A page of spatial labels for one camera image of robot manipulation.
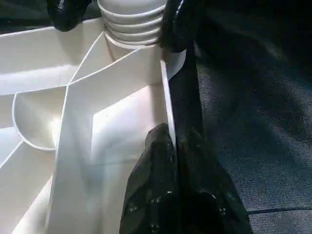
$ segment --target plastic container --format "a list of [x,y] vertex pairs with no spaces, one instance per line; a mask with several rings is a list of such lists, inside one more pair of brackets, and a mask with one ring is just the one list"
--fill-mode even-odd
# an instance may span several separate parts
[[155,20],[148,21],[145,23],[139,24],[118,24],[113,23],[109,20],[105,20],[107,27],[112,31],[121,32],[121,33],[141,33],[151,31],[155,28],[161,26],[162,16],[158,17]]
[[160,36],[160,27],[143,33],[120,33],[111,31],[111,35],[117,40],[126,41],[127,43],[125,44],[140,42],[144,45],[146,44],[145,41],[158,38]]
[[164,5],[152,11],[144,12],[141,14],[121,15],[121,14],[115,14],[115,13],[105,10],[99,1],[97,1],[97,4],[105,20],[110,20],[111,22],[118,23],[118,24],[139,24],[139,23],[146,23],[149,21],[153,21],[153,20],[158,19],[160,16],[162,16],[163,10],[165,9],[165,5]]
[[[116,46],[99,25],[101,19],[91,20],[66,36],[54,28],[0,36],[4,57],[24,59],[23,68],[11,63],[11,69],[6,67],[6,73],[1,73],[2,80],[10,82],[19,79],[20,73],[23,77],[20,86],[10,86],[14,93],[0,95],[4,110],[0,115],[0,155],[7,155],[0,164],[0,233],[117,234],[126,181],[144,148],[147,132],[167,122],[175,140],[169,66],[160,48]],[[76,51],[76,44],[95,33],[89,51]],[[42,39],[46,43],[38,43],[40,47],[32,53],[28,48]],[[29,44],[21,46],[22,41]],[[12,55],[14,48],[8,50],[8,46],[25,53]],[[62,66],[61,58],[44,56],[54,56],[54,51],[67,58],[74,53],[72,58],[80,59],[76,71],[65,73],[67,84],[59,86],[58,72],[51,75],[49,87],[46,84],[42,89],[43,72],[25,86],[32,81],[36,65],[42,71],[54,63]],[[32,54],[42,57],[32,58]],[[57,131],[38,132],[53,122],[52,116],[59,122],[60,127],[55,124],[52,128]]]
[[134,15],[161,11],[167,0],[98,0],[98,3],[106,14]]

